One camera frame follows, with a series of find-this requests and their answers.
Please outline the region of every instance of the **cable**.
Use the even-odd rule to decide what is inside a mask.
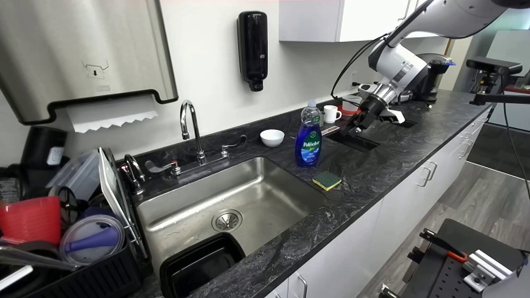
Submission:
[[[337,79],[335,79],[335,84],[334,84],[332,92],[330,92],[334,99],[339,99],[339,96],[335,96],[335,87],[337,87],[337,84],[342,81],[344,74],[350,69],[350,66],[352,66],[370,46],[373,46],[375,43],[378,43],[378,41],[380,41],[382,38],[385,38],[387,34],[388,34],[388,33],[385,33],[385,34],[382,34],[382,36],[378,36],[378,38],[365,43],[365,44],[350,58],[350,61],[345,64],[345,67],[342,69],[342,72],[340,72],[340,74],[337,76]]]
[[[516,142],[514,142],[514,137],[513,137],[513,130],[511,130],[511,122],[509,122],[509,112],[508,112],[508,102],[503,102],[504,104],[504,120],[508,124],[508,132],[509,132],[509,139],[511,139],[511,144],[513,144],[513,150],[514,150],[514,155],[521,165],[521,170],[524,172],[524,180],[526,180],[526,187],[527,187],[527,195],[530,198],[530,187],[529,187],[529,177],[527,177],[527,170],[526,170],[526,165],[517,152],[517,147],[516,147]]]

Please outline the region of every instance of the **black soap dispenser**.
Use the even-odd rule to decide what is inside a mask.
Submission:
[[[238,19],[238,39],[244,81],[252,91],[262,91],[269,71],[267,14],[243,11]]]

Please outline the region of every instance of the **drain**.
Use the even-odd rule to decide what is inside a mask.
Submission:
[[[223,210],[213,218],[213,226],[219,231],[229,231],[243,225],[244,216],[238,210]]]

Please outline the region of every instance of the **mug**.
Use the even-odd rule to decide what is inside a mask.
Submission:
[[[335,120],[342,119],[344,112],[339,110],[337,106],[325,106],[325,122],[334,124]]]

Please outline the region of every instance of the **blue dish soap bottle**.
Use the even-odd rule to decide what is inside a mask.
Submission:
[[[296,157],[299,167],[314,167],[322,150],[320,110],[312,101],[302,109],[302,125],[296,142]]]

